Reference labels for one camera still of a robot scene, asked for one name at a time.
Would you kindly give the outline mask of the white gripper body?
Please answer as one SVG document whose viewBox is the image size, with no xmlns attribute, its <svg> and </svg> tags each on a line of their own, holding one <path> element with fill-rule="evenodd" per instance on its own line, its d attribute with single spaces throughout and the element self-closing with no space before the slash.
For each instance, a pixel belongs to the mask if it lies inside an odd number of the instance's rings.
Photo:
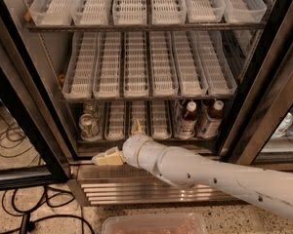
<svg viewBox="0 0 293 234">
<path fill-rule="evenodd" d="M 118 166 L 123 165 L 125 160 L 122 152 L 115 146 L 94 156 L 92 162 L 97 166 Z"/>
</svg>

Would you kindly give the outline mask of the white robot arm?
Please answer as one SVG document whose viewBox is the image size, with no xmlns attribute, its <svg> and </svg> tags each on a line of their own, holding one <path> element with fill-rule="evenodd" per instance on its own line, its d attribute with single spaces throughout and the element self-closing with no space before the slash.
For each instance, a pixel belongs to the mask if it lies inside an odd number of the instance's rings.
<svg viewBox="0 0 293 234">
<path fill-rule="evenodd" d="M 128 164 L 179 188 L 207 185 L 293 220 L 291 173 L 214 161 L 180 146 L 156 142 L 140 130 L 122 147 L 111 147 L 92 162 L 98 166 Z"/>
</svg>

